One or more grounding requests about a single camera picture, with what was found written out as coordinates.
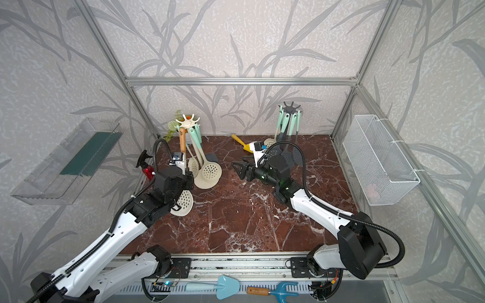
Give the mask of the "cream slotted spatula wooden handle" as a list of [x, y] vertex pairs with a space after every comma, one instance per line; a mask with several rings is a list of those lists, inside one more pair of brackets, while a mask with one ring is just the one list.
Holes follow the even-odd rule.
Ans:
[[[179, 128], [179, 143], [180, 143], [180, 151], [185, 153], [186, 157], [186, 130], [182, 127]], [[192, 210], [193, 208], [193, 195], [188, 190], [183, 190], [175, 207], [171, 209], [171, 214], [184, 217]]]

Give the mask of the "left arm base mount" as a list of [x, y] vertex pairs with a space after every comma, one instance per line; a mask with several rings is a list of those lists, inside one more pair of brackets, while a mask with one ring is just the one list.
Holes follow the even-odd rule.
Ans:
[[146, 279], [187, 279], [191, 268], [191, 258], [172, 258], [164, 260], [157, 267], [155, 273]]

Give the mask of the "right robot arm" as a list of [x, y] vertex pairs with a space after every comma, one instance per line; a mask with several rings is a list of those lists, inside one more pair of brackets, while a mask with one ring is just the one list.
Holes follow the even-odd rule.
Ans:
[[329, 268], [341, 268], [364, 280], [386, 255], [380, 234], [370, 226], [372, 220], [367, 214], [343, 212], [306, 194], [304, 186], [291, 177], [290, 167], [282, 156], [272, 157], [265, 165], [247, 160], [233, 162], [232, 168], [242, 180], [259, 179], [273, 186], [273, 196], [279, 203], [310, 217], [337, 239], [337, 244], [322, 244], [307, 256], [315, 275]]

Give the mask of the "small cream skimmer green handle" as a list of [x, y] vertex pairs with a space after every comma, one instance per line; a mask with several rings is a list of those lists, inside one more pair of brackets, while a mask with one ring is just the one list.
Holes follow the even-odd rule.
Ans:
[[222, 176], [222, 168], [217, 162], [207, 160], [195, 129], [189, 128], [188, 132], [195, 146], [197, 158], [201, 164], [199, 173], [195, 178], [195, 185], [200, 189], [213, 188]]

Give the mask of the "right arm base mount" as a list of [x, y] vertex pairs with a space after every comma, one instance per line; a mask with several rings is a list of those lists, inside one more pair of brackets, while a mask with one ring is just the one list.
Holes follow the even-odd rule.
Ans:
[[322, 270], [315, 262], [309, 262], [307, 257], [292, 257], [285, 262], [291, 276], [297, 279], [334, 279], [338, 277], [338, 270], [330, 268]]

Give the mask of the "large cream skimmer green handle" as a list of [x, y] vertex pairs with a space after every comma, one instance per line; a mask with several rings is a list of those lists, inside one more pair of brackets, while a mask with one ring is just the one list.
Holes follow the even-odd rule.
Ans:
[[277, 142], [277, 140], [274, 140], [274, 136], [272, 136], [271, 138], [267, 138], [265, 141], [264, 141], [264, 144], [266, 145], [267, 148], [269, 148], [271, 145], [273, 145], [274, 143]]

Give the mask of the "grey skimmer green handle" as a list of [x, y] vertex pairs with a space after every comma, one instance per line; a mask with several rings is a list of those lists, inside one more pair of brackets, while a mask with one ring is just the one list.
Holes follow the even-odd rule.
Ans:
[[283, 141], [286, 138], [289, 120], [290, 120], [290, 114], [286, 113], [283, 120], [282, 120], [280, 134], [277, 137], [278, 142]]
[[276, 129], [275, 129], [275, 136], [274, 136], [274, 140], [276, 140], [276, 139], [277, 139], [277, 135], [279, 134], [279, 131], [280, 131], [280, 126], [281, 126], [281, 123], [282, 123], [283, 117], [284, 117], [284, 109], [283, 109], [283, 106], [282, 106], [282, 105], [280, 105], [280, 106], [279, 106], [279, 116], [278, 116], [278, 120], [277, 120], [277, 126], [276, 126]]

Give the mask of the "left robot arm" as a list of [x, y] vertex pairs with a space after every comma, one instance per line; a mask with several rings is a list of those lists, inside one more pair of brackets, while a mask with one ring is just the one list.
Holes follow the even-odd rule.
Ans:
[[30, 302], [103, 302], [136, 280], [169, 275], [171, 255], [155, 245], [129, 263], [102, 270], [129, 243], [173, 208], [194, 187], [193, 173], [177, 166], [157, 171], [149, 184], [115, 214], [108, 228], [72, 261], [54, 273], [42, 272], [31, 282]]

